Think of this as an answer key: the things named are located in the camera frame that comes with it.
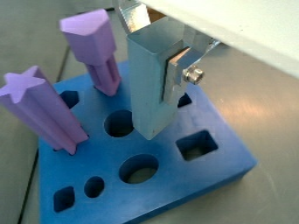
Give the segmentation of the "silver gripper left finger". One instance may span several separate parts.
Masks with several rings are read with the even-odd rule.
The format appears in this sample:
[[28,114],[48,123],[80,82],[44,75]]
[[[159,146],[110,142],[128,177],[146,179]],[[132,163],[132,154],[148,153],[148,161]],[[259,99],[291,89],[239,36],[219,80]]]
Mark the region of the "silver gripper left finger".
[[132,33],[151,24],[147,7],[138,0],[112,0],[126,33]]

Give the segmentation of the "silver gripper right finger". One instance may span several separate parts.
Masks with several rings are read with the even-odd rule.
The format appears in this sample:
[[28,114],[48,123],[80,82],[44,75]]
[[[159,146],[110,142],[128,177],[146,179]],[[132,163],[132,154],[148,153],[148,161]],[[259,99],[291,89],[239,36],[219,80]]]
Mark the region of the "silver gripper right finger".
[[198,85],[202,82],[204,72],[199,62],[220,43],[188,25],[184,26],[182,41],[183,49],[167,60],[163,100],[168,104],[179,101],[188,83]]

